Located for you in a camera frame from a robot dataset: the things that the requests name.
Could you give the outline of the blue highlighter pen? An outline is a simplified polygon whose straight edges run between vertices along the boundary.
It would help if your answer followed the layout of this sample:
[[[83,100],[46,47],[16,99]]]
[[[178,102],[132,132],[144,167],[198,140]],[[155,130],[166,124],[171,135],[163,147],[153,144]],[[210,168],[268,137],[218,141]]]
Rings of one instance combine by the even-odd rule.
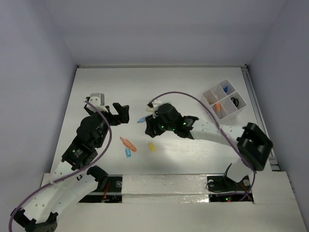
[[[137,121],[137,123],[143,123],[145,121],[146,121],[146,117],[142,117]]]

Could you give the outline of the yellow pen cap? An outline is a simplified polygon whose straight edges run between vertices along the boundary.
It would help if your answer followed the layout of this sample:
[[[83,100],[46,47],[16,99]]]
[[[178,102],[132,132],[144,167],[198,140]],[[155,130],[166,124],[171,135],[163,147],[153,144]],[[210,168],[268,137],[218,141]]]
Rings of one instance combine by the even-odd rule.
[[[149,149],[150,149],[151,151],[156,151],[156,147],[155,147],[155,145],[154,145],[153,143],[149,143],[149,144],[148,144],[148,147],[149,147]]]

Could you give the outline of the blue pen cap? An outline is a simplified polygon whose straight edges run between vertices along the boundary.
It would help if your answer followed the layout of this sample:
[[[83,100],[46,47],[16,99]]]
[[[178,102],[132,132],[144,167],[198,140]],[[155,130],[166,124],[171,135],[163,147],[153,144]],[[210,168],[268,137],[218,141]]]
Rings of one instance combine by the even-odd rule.
[[[125,153],[126,153],[126,157],[127,157],[127,158],[130,158],[130,157],[131,157],[131,151],[130,151],[129,148],[126,148],[126,149],[125,149]]]

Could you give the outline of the grey orange-tipped marker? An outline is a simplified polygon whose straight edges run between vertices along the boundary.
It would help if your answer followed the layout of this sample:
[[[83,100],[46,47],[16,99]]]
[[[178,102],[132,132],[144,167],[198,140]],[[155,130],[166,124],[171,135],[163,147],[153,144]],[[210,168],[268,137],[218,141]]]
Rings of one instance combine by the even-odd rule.
[[[222,110],[221,104],[219,102],[215,104],[215,110],[216,112],[220,112]]]

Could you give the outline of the black scissors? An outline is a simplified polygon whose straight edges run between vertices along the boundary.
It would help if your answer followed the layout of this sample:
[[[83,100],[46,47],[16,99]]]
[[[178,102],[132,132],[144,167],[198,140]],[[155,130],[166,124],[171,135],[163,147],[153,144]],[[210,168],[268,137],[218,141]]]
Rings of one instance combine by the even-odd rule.
[[[232,98],[231,98],[231,101],[232,101],[233,104],[238,108],[238,106],[239,106],[239,100],[238,100],[237,98],[235,98],[235,97],[232,97]]]

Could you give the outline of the yellow highlighter pen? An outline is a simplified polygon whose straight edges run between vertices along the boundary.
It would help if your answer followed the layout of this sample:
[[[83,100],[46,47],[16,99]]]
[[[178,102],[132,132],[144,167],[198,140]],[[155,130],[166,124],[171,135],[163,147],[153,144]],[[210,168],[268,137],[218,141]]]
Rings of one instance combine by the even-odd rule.
[[[154,112],[154,108],[146,108],[146,112],[153,113]]]

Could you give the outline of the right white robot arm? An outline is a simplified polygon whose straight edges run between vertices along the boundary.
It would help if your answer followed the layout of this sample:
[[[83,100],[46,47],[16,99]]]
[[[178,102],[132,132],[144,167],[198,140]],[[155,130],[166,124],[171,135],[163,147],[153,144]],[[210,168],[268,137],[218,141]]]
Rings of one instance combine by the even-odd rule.
[[[222,178],[226,189],[237,187],[249,172],[263,171],[273,148],[272,141],[255,123],[244,127],[217,125],[196,116],[182,116],[170,103],[150,103],[147,111],[151,115],[145,118],[145,134],[152,138],[171,131],[181,138],[211,141],[235,149],[239,158]]]

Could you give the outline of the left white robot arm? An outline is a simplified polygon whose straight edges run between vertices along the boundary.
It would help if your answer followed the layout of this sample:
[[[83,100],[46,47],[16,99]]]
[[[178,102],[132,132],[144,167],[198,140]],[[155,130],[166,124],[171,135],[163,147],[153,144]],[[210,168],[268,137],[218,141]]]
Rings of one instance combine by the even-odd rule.
[[[115,102],[114,115],[102,103],[85,101],[89,114],[82,119],[76,136],[50,174],[48,182],[27,196],[11,213],[8,230],[17,223],[26,232],[54,232],[65,209],[90,192],[106,188],[108,174],[96,165],[104,141],[110,145],[112,126],[129,122],[129,106]]]

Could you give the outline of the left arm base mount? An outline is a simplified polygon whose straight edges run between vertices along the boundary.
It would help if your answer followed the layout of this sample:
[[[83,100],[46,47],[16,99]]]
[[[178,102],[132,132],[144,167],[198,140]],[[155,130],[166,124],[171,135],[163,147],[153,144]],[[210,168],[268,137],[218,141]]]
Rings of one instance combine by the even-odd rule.
[[[79,203],[121,203],[122,202],[122,175],[108,177],[107,184],[102,189],[96,189],[87,194]]]

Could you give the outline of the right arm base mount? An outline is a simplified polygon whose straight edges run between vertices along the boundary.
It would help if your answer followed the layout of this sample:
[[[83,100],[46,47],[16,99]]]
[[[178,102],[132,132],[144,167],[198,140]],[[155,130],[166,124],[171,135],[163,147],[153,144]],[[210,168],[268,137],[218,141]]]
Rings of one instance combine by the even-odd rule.
[[[239,182],[235,182],[227,177],[226,169],[224,174],[207,176],[205,185],[209,192],[210,203],[230,203],[230,202],[254,202],[252,186],[249,176],[244,176]]]

